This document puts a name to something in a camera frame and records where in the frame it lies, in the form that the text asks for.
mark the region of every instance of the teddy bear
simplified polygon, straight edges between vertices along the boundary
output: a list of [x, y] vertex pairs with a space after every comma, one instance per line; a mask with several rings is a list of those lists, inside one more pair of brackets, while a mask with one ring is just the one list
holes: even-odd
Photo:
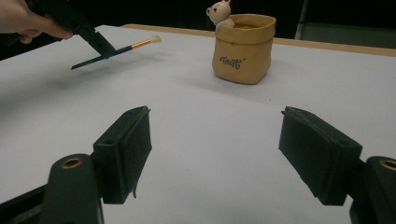
[[206, 15], [209, 16], [210, 20], [216, 25], [216, 31], [221, 30], [223, 26], [235, 26], [233, 19], [230, 18], [230, 4], [231, 0], [222, 0], [206, 10]]

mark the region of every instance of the table surface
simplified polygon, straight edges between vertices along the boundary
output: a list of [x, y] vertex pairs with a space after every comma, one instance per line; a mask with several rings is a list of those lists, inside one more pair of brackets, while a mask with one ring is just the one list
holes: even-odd
[[277, 149], [287, 105], [362, 144], [363, 161], [396, 158], [395, 57], [275, 43], [264, 79], [240, 85], [214, 75], [213, 37], [98, 30], [116, 49], [163, 42], [76, 70], [97, 56], [78, 36], [0, 62], [0, 203], [141, 105], [153, 149], [137, 199], [105, 205], [106, 223], [350, 223], [351, 200], [321, 205]]

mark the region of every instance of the hand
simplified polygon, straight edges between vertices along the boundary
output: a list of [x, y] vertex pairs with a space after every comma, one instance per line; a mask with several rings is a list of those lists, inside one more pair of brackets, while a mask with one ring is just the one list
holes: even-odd
[[55, 21], [32, 12], [24, 0], [0, 0], [0, 34], [18, 33], [24, 44], [42, 32], [68, 39], [73, 33]]

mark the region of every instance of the brass screw insert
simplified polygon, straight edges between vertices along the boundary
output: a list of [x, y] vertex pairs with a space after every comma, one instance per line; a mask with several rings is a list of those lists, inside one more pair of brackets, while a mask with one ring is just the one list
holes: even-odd
[[82, 164], [82, 159], [81, 158], [72, 158], [64, 163], [62, 163], [62, 168], [64, 169], [72, 169], [80, 166]]
[[379, 162], [382, 166], [385, 168], [388, 168], [392, 171], [396, 171], [396, 161], [391, 161], [391, 160], [382, 160]]

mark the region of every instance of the yellow paper cup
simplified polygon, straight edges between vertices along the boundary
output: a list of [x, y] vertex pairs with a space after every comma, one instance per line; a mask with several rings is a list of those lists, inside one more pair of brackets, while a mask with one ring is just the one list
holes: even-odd
[[216, 31], [212, 67], [216, 76], [243, 84], [258, 83], [271, 65], [276, 19], [256, 14], [236, 14], [234, 27]]

